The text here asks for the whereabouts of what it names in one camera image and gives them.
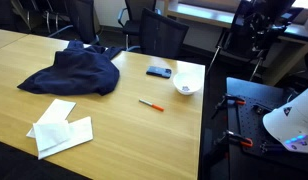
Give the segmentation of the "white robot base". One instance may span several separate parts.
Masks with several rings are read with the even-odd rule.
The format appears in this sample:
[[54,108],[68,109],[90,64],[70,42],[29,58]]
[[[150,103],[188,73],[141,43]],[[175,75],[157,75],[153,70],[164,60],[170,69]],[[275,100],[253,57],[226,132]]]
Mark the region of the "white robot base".
[[263,125],[288,151],[308,154],[308,88],[267,113]]

